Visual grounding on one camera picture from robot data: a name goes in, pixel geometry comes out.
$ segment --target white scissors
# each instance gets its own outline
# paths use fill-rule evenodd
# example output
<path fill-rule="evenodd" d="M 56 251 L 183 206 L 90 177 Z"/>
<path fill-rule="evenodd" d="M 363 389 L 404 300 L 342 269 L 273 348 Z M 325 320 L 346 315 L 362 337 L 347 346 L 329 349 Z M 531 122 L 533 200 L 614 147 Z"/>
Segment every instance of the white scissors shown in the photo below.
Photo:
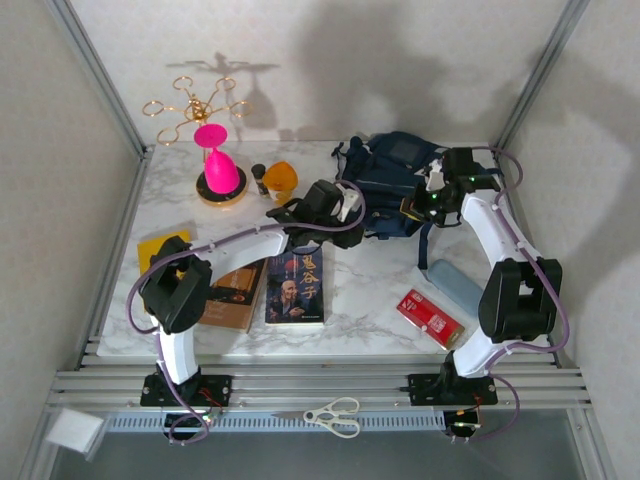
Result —
<path fill-rule="evenodd" d="M 353 403 L 355 406 L 353 408 L 346 408 L 343 410 L 334 410 L 334 405 L 340 402 Z M 354 438 L 360 433 L 360 424 L 357 420 L 352 418 L 342 418 L 341 415 L 355 415 L 359 410 L 360 402 L 358 402 L 358 400 L 352 397 L 340 397 L 316 410 L 307 410 L 306 412 L 280 412 L 274 413 L 272 416 L 286 419 L 299 419 L 302 417 L 305 422 L 320 425 L 340 438 Z M 333 428 L 334 425 L 355 427 L 356 431 L 349 432 L 348 434 L 342 433 Z"/>

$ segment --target light blue foam roller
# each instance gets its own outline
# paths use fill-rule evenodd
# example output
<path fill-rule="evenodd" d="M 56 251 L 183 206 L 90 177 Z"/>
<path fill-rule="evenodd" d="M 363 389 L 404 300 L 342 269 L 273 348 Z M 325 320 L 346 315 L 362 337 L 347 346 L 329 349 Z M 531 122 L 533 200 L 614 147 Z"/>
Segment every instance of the light blue foam roller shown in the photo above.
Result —
<path fill-rule="evenodd" d="M 465 312 L 474 318 L 478 317 L 482 288 L 455 265 L 444 259 L 436 260 L 425 276 Z"/>

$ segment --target red box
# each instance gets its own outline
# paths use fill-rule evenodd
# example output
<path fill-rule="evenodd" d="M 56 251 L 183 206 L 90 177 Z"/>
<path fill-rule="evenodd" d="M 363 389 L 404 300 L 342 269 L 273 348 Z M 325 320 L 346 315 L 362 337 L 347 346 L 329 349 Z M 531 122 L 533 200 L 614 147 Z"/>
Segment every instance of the red box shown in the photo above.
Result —
<path fill-rule="evenodd" d="M 450 350 L 464 332 L 462 325 L 415 290 L 411 290 L 396 308 L 446 350 Z"/>

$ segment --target glass panel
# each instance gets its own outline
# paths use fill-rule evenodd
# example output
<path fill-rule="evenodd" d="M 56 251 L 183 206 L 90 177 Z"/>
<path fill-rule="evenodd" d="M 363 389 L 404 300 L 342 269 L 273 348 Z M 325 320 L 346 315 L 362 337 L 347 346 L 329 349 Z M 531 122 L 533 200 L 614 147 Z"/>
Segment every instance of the glass panel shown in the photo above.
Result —
<path fill-rule="evenodd" d="M 487 431 L 510 412 L 483 412 Z M 161 434 L 107 434 L 92 463 L 61 451 L 54 479 L 583 479 L 564 411 L 523 412 L 494 440 L 451 445 L 440 432 L 220 433 L 188 447 Z"/>

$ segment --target brown book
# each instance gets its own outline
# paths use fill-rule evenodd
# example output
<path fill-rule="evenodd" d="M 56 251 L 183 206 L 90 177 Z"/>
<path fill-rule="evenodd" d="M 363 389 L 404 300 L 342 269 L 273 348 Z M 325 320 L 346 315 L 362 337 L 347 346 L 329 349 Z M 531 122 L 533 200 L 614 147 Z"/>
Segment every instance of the brown book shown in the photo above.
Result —
<path fill-rule="evenodd" d="M 211 286 L 200 323 L 248 332 L 266 271 L 258 260 L 220 278 Z"/>

